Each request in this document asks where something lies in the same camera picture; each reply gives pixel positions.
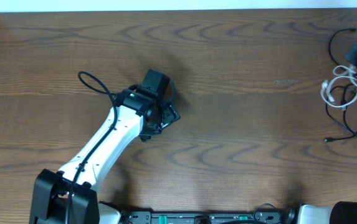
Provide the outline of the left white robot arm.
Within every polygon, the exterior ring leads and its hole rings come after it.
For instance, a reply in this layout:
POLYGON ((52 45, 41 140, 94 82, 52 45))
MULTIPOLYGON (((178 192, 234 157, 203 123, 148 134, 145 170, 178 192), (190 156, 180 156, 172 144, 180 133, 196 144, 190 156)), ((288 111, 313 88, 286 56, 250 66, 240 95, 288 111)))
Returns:
POLYGON ((112 166, 135 138, 146 142, 180 119, 173 106, 174 82, 148 70, 141 84, 112 93, 97 77, 98 93, 107 95, 112 108, 81 151, 57 172, 44 169, 34 182, 30 223, 120 223, 122 212, 98 200, 112 166))

